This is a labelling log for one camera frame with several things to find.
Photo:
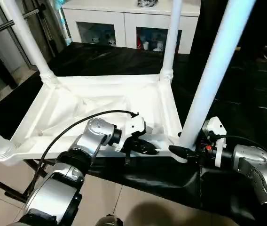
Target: black cable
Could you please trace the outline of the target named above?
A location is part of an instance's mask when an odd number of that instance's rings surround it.
[[[53,144],[55,144],[55,142],[61,138],[66,132],[68,132],[70,129],[72,129],[74,126],[77,126],[78,124],[86,121],[86,120],[89,120],[93,117],[96,117],[96,116],[99,116],[99,115],[102,115],[102,114],[108,114],[108,113],[127,113],[127,114],[130,114],[131,117],[135,117],[137,116],[138,114],[135,114],[133,112],[130,112],[130,111],[124,111],[124,110],[110,110],[110,111],[105,111],[105,112],[100,112],[100,113],[96,113],[96,114],[92,114],[84,119],[81,119],[79,121],[77,121],[76,123],[70,125],[68,128],[66,128],[63,132],[61,132],[57,137],[54,138],[54,140],[49,144],[49,146],[46,148],[46,150],[44,151],[43,155],[41,156],[40,158],[40,161],[39,161],[39,164],[37,166],[37,169],[35,171],[35,174],[33,176],[33,179],[31,181],[31,187],[29,189],[29,194],[34,190],[34,186],[35,186],[35,183],[39,177],[39,170],[41,168],[41,165],[45,159],[45,156],[47,155],[48,151],[50,150],[50,148],[53,146]]]

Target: black cloth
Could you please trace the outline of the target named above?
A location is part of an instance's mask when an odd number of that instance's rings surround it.
[[[50,62],[56,76],[156,74],[163,54],[128,48],[72,43]],[[177,55],[172,90],[182,125],[206,58]],[[42,86],[35,73],[0,102],[0,134],[10,139]],[[267,64],[234,56],[207,118],[218,116],[228,134],[253,139],[267,148]],[[228,145],[241,141],[227,140]],[[167,157],[97,158],[89,172],[169,200],[229,216],[241,225],[267,220],[244,177],[231,171],[180,164]]]

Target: tile floor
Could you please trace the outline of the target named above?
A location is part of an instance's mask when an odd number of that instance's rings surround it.
[[[33,75],[35,71],[30,70],[26,64],[22,65],[18,69],[16,69],[14,72],[12,72],[12,77],[15,79],[18,85],[21,85],[24,81],[26,81],[31,75]],[[9,93],[11,93],[13,90],[6,86],[2,90],[0,90],[0,101],[4,99]]]
[[[34,71],[23,66],[13,73],[21,84]],[[0,91],[0,100],[12,90]],[[7,167],[0,163],[0,181],[23,192],[33,177],[33,170],[21,162]],[[236,226],[232,220],[148,194],[107,180],[86,176],[83,199],[73,226],[93,226],[103,216],[114,214],[125,226]],[[17,221],[24,205],[4,195],[0,189],[0,226]]]

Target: glass cabinet door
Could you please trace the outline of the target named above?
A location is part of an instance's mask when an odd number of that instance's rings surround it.
[[[63,10],[74,42],[125,47],[124,14],[90,10]]]
[[[164,51],[170,17],[168,15],[125,13],[126,46]],[[176,49],[178,53],[190,53],[197,19],[192,16],[181,16]]]

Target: white cabinet top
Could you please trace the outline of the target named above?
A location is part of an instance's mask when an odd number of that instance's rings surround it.
[[[199,16],[201,0],[183,0],[182,16]],[[63,9],[170,15],[172,0],[158,0],[149,8],[138,7],[138,0],[69,0]]]

